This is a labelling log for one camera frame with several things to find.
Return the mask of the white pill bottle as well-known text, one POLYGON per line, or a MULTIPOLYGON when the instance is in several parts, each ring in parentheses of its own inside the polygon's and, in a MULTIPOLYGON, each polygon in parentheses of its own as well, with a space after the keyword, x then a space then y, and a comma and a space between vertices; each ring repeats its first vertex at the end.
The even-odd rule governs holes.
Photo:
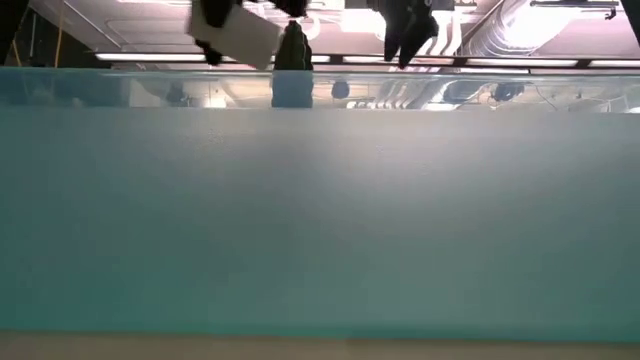
POLYGON ((233 3, 221 28, 206 22, 204 0, 193 0, 187 33, 224 56, 265 70, 280 44, 281 27, 233 3))

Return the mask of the green translucent plastic basket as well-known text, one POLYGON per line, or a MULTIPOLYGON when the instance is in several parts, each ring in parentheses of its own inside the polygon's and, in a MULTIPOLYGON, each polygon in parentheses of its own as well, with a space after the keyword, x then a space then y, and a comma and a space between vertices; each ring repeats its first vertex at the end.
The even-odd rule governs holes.
POLYGON ((640 78, 0 68, 0 329, 640 344, 640 78))

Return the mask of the green cactus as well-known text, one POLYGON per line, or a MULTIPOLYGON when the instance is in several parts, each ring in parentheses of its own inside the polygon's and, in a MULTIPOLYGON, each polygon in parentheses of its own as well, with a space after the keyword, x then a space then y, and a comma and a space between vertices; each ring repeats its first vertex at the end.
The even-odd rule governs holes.
POLYGON ((290 20, 284 28, 273 69, 276 71, 312 71, 312 55, 312 49, 301 25, 295 20, 290 20))

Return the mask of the long ceiling light fixture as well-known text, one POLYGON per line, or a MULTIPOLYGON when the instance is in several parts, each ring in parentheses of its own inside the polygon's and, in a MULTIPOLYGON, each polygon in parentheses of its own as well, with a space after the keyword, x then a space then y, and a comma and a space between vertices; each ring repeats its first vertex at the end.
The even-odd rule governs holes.
MULTIPOLYGON (((96 53, 102 61, 113 63, 204 63, 205 56, 196 53, 96 53)), ((378 55, 317 54, 313 64, 346 66, 391 65, 378 55)), ((513 69, 594 69, 638 70, 640 59, 628 58, 540 58, 540 57, 463 57, 416 56, 413 67, 513 68, 513 69)))

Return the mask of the black ceiling track fixture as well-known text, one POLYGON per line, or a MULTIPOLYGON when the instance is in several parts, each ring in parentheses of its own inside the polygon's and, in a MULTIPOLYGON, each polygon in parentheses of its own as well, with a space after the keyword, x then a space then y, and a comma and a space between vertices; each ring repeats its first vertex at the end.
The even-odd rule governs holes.
POLYGON ((531 7, 542 8, 576 8, 576 9, 600 9, 607 10, 606 20, 617 16, 617 8, 621 5, 619 0, 531 0, 531 7))

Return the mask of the silver ventilation duct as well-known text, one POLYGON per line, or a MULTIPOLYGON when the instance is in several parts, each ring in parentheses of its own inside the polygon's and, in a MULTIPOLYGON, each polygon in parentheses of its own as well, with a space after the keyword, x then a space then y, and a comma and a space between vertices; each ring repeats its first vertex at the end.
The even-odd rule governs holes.
POLYGON ((502 0, 461 47, 469 57, 529 56, 554 38, 558 31, 544 23, 546 11, 530 6, 531 0, 502 0))

